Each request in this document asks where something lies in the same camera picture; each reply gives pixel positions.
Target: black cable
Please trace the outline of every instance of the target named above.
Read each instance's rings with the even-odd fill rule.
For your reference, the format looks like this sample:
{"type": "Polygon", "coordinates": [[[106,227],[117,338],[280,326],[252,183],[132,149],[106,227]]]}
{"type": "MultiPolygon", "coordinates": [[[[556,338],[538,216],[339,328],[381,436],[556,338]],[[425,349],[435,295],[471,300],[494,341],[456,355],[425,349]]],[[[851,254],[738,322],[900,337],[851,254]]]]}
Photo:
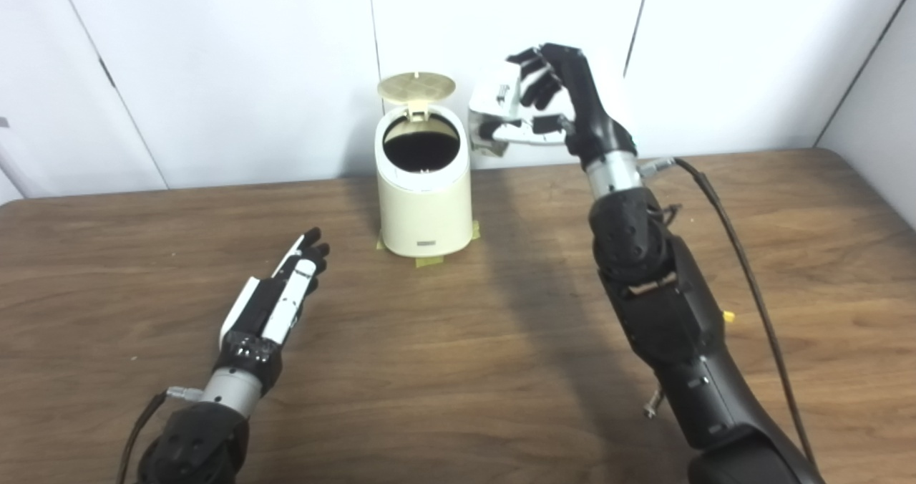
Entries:
{"type": "Polygon", "coordinates": [[[678,212],[681,212],[680,203],[668,206],[668,217],[665,218],[665,226],[671,226],[671,223],[674,223],[674,220],[678,216],[678,212]]]}
{"type": "Polygon", "coordinates": [[[769,320],[769,312],[766,310],[766,304],[763,302],[763,295],[760,294],[760,288],[758,284],[756,284],[754,272],[750,268],[750,262],[747,260],[747,255],[744,247],[741,245],[739,235],[735,232],[735,227],[732,226],[732,221],[729,219],[726,209],[722,206],[722,200],[719,200],[719,196],[716,194],[716,190],[713,189],[713,184],[709,183],[709,178],[706,177],[706,174],[701,173],[693,165],[690,165],[686,160],[681,158],[674,158],[674,162],[693,176],[693,180],[700,186],[703,194],[706,194],[706,199],[708,199],[709,203],[712,203],[713,208],[716,209],[719,219],[722,220],[722,226],[726,227],[726,233],[729,234],[729,240],[731,240],[732,246],[735,247],[735,253],[739,257],[741,268],[744,270],[745,278],[747,278],[747,284],[750,286],[750,292],[754,296],[756,308],[760,312],[760,320],[763,321],[766,338],[769,340],[769,347],[773,352],[773,358],[776,360],[776,370],[779,371],[779,379],[782,381],[782,390],[786,395],[786,402],[788,402],[789,412],[792,415],[792,422],[795,423],[795,430],[798,432],[799,441],[801,441],[801,448],[804,450],[805,457],[808,458],[808,461],[811,461],[811,464],[817,468],[817,463],[814,461],[814,451],[811,448],[811,442],[808,441],[808,434],[805,432],[804,423],[802,422],[802,413],[799,411],[798,403],[795,402],[795,393],[792,392],[792,385],[791,382],[789,382],[789,370],[786,369],[786,362],[782,357],[782,350],[779,348],[776,330],[773,328],[772,321],[769,320]]]}
{"type": "Polygon", "coordinates": [[[127,436],[127,444],[124,445],[124,452],[121,454],[121,465],[118,467],[117,478],[115,478],[114,484],[124,484],[125,478],[127,478],[127,466],[130,464],[130,453],[134,450],[134,443],[137,442],[137,436],[140,435],[140,431],[143,430],[143,427],[150,421],[154,413],[156,413],[156,409],[160,408],[160,405],[165,402],[166,396],[166,392],[161,392],[153,396],[153,398],[150,399],[150,403],[147,403],[147,408],[137,417],[134,428],[131,429],[130,435],[127,436]]]}

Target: white wall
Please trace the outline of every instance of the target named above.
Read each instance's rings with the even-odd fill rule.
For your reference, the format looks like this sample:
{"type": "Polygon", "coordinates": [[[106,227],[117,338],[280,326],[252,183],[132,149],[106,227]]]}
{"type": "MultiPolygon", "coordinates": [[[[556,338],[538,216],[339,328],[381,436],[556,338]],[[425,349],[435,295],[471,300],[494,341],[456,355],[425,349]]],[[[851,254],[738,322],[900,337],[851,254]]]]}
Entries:
{"type": "MultiPolygon", "coordinates": [[[[373,0],[382,77],[431,70],[455,79],[444,105],[467,118],[482,70],[544,42],[582,47],[593,62],[624,69],[640,0],[373,0]]],[[[565,147],[513,145],[478,168],[569,163],[565,147]]]]}
{"type": "MultiPolygon", "coordinates": [[[[27,196],[367,174],[379,73],[444,71],[464,115],[480,67],[531,44],[622,71],[640,0],[73,1],[140,134],[67,0],[0,0],[0,168],[27,196]]],[[[642,154],[810,147],[899,1],[645,0],[642,154]]]]}
{"type": "Polygon", "coordinates": [[[819,147],[847,159],[916,227],[916,0],[900,9],[819,147]]]}
{"type": "Polygon", "coordinates": [[[0,0],[0,117],[27,197],[165,187],[67,0],[0,0]]]}
{"type": "Polygon", "coordinates": [[[369,172],[369,0],[73,0],[166,183],[369,172]]]}
{"type": "Polygon", "coordinates": [[[900,0],[645,0],[644,155],[811,147],[900,0]]]}
{"type": "Polygon", "coordinates": [[[12,181],[6,177],[6,174],[0,171],[0,205],[20,198],[22,198],[22,194],[13,186],[12,181]]]}

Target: metal cylinder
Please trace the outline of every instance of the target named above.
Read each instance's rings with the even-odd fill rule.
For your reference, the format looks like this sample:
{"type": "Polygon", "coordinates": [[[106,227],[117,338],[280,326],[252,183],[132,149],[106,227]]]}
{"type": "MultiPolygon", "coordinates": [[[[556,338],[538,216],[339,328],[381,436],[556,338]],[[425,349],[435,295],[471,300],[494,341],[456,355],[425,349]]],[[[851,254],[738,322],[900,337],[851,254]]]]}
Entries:
{"type": "Polygon", "coordinates": [[[642,187],[635,155],[629,151],[605,153],[604,158],[589,164],[585,172],[592,187],[592,197],[596,200],[616,191],[642,187]]]}
{"type": "Polygon", "coordinates": [[[221,367],[213,372],[200,397],[201,402],[225,405],[245,418],[255,411],[260,399],[261,381],[248,371],[235,367],[221,367]]]}

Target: gold lid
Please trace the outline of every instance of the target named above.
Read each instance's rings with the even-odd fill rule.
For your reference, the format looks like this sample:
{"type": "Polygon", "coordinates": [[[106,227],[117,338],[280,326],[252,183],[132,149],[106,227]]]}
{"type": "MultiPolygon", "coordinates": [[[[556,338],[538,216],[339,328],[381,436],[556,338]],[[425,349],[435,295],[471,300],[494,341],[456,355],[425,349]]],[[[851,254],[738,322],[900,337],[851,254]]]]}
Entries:
{"type": "Polygon", "coordinates": [[[454,91],[454,80],[435,72],[405,72],[383,79],[377,87],[382,99],[394,105],[406,105],[412,122],[429,119],[427,105],[447,98],[454,91]]]}

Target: wood grain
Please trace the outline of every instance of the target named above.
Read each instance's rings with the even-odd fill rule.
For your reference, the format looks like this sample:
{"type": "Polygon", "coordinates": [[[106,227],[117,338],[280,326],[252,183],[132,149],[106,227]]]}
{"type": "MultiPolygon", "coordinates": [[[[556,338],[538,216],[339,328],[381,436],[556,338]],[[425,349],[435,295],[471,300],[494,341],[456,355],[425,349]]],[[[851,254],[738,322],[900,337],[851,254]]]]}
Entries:
{"type": "MultiPolygon", "coordinates": [[[[840,158],[696,158],[769,301],[828,482],[916,478],[916,235],[840,158]]],[[[690,178],[683,235],[760,400],[791,428],[739,266],[690,178]]],[[[321,226],[330,269],[252,419],[240,482],[678,482],[693,453],[593,270],[576,165],[474,174],[482,238],[416,269],[376,251],[373,180],[171,190],[0,209],[0,478],[114,477],[148,397],[206,383],[220,322],[321,226]]],[[[177,405],[167,405],[138,450],[177,405]]]]}

